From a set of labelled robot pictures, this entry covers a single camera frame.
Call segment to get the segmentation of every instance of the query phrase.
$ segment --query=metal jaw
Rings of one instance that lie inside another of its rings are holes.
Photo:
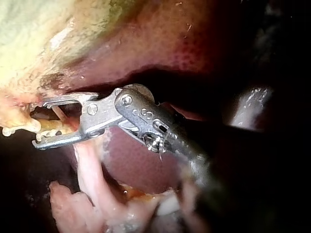
[[[138,90],[140,93],[143,93],[146,98],[154,101],[151,92],[142,85],[132,84],[124,88]],[[34,147],[40,150],[47,150],[86,141],[102,135],[106,128],[113,125],[119,126],[130,136],[143,143],[137,138],[138,128],[125,119],[115,108],[116,97],[121,91],[122,88],[116,88],[109,96],[101,100],[98,99],[98,93],[93,92],[75,92],[52,98],[45,98],[42,107],[46,108],[72,103],[81,104],[80,127],[73,133],[44,137],[41,142],[36,142],[34,140],[32,141]]]

